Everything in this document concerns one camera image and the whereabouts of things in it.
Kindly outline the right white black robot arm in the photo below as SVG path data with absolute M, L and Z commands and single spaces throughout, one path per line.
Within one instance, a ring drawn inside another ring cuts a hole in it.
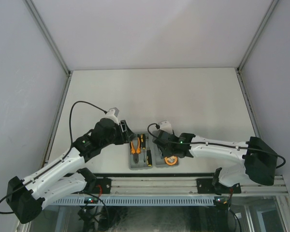
M 246 142 L 227 142 L 192 133 L 176 136 L 164 130 L 155 131 L 152 137 L 165 158 L 213 158 L 233 162 L 230 167 L 216 168 L 212 180 L 216 192 L 223 193 L 247 179 L 263 186 L 274 184 L 278 155 L 259 137 L 250 137 Z

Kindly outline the orange tape measure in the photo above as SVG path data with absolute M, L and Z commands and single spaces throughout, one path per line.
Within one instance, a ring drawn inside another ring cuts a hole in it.
M 165 157 L 164 160 L 165 160 L 165 163 L 169 166 L 176 165 L 178 162 L 178 158 L 176 156 Z

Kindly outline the black yellow screwdriver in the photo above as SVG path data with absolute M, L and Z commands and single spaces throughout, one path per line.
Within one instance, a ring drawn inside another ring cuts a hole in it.
M 144 133 L 140 135 L 141 149 L 146 149 L 146 136 Z
M 150 144 L 149 144 L 149 139 L 146 139 L 146 145 L 147 145 L 147 150 L 146 150 L 146 163 L 148 167 L 152 166 L 152 155 L 151 155 L 151 150 L 150 150 Z

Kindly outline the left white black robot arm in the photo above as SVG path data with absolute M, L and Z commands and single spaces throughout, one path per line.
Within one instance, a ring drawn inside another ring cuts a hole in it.
M 84 164 L 109 145 L 128 144 L 135 138 L 122 120 L 119 124 L 102 118 L 71 148 L 42 169 L 8 182 L 6 202 L 22 224 L 34 220 L 48 205 L 71 193 L 92 193 L 96 188 L 94 174 Z

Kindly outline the grey plastic tool case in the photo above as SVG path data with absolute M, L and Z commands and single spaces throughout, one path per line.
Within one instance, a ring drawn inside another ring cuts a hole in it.
M 147 132 L 140 132 L 138 133 L 139 135 L 141 135 L 142 133 L 145 134 L 146 139 L 149 139 L 149 144 L 150 144 L 150 150 L 151 150 L 151 155 L 152 155 L 152 166 L 148 167 L 147 163 L 146 163 L 146 150 L 147 150 L 147 145 L 146 145 L 146 149 L 141 149 L 141 153 L 139 154 L 139 162 L 138 164 L 135 164 L 133 162 L 133 157 L 131 154 L 131 151 L 129 151 L 129 168 L 131 170 L 145 170 L 145 169 L 151 169 L 153 167 L 157 167 L 157 168 L 167 168 L 167 167 L 176 167 L 179 165 L 179 160 L 177 162 L 176 165 L 173 166 L 169 166 L 165 163 L 164 158 L 161 157 L 161 152 L 158 149 L 158 147 L 153 143 L 153 137 L 151 135 L 149 135 L 149 133 Z M 135 138 L 132 140 L 134 143 L 134 147 L 137 147 L 137 135 L 135 136 Z

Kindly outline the orange black pliers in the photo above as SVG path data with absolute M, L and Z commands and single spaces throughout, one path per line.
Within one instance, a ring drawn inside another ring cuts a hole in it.
M 130 142 L 130 150 L 131 150 L 130 152 L 132 154 L 133 162 L 135 164 L 138 164 L 138 162 L 139 162 L 139 154 L 141 153 L 141 147 L 142 147 L 141 144 L 142 144 L 141 136 L 139 134 L 137 135 L 137 147 L 136 148 L 134 147 L 133 141 Z

